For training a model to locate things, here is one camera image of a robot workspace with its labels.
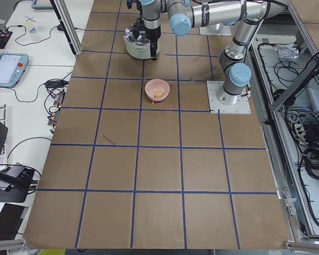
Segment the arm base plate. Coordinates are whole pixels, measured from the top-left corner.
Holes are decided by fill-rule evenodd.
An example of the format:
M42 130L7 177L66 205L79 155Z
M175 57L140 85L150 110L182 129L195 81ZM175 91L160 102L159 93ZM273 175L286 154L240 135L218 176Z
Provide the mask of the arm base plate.
M201 35L215 35L215 36L231 36L231 29L229 25L213 24L206 27L200 27L199 33Z
M224 81L207 81L210 112L213 114L251 114L245 88L241 94L233 96L224 91L223 84Z

